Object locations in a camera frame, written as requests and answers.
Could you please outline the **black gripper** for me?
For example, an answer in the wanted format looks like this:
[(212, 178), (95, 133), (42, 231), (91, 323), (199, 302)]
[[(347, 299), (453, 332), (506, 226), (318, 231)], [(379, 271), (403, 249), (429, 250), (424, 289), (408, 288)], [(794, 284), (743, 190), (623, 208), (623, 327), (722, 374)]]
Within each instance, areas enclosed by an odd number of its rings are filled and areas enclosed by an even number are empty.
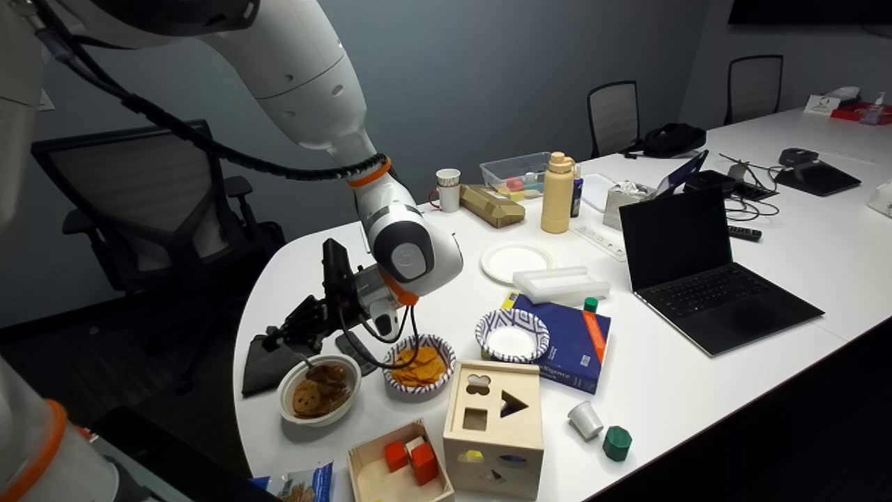
[(340, 330), (367, 327), (382, 344), (399, 337), (394, 303), (379, 267), (354, 271), (336, 239), (322, 242), (322, 296), (305, 296), (282, 327), (268, 327), (261, 348), (319, 348)]

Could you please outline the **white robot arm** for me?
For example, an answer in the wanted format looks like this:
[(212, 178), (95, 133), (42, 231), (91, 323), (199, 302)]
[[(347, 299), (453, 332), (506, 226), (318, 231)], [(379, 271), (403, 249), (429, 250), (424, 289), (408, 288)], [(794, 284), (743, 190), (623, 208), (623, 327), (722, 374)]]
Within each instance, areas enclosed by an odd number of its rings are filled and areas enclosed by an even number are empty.
[[(118, 87), (91, 52), (197, 38), (229, 63), (226, 109), (251, 105), (325, 168), (273, 165), (187, 127), (158, 104)], [(17, 217), (24, 148), (45, 91), (45, 59), (77, 70), (132, 114), (206, 150), (282, 178), (343, 178), (389, 306), (449, 284), (461, 271), (457, 239), (425, 222), (374, 148), (367, 104), (325, 0), (0, 0), (0, 222)]]

